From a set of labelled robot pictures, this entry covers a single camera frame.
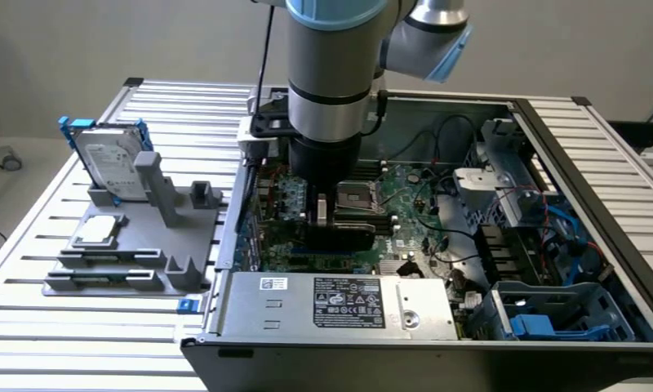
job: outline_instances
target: metal slats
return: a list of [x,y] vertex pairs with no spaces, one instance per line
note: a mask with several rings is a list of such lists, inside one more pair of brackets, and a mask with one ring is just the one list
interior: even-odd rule
[[[165,176],[178,186],[209,180],[222,190],[209,263],[218,258],[240,165],[236,131],[248,92],[145,82],[120,95],[105,119],[144,118]],[[68,165],[30,224],[13,235],[18,243],[0,254],[0,390],[205,390],[177,343],[200,332],[202,316],[177,315],[176,298],[41,295],[44,276],[89,205],[89,176],[74,160]],[[213,274],[210,267],[205,277]]]
[[[530,101],[561,147],[653,268],[653,180],[614,132],[573,103]],[[534,166],[542,173],[540,163]]]

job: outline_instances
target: blue cable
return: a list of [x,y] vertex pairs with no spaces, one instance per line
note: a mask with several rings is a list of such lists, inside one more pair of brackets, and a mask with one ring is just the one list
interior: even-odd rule
[[554,215],[560,216],[564,218],[566,221],[570,222],[570,226],[573,227],[573,234],[578,235],[578,220],[573,218],[570,215],[568,215],[562,210],[560,210],[554,206],[548,206],[546,207],[549,212],[552,212]]
[[568,273],[566,280],[564,281],[564,286],[570,286],[573,280],[576,280],[576,275],[578,274],[580,257],[573,258],[573,263],[570,264],[570,272]]

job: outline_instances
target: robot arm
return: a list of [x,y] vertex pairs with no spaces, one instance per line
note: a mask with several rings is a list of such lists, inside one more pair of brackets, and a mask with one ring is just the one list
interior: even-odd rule
[[444,82],[470,27],[462,0],[258,0],[286,7],[290,169],[314,197],[358,159],[370,85],[382,69]]

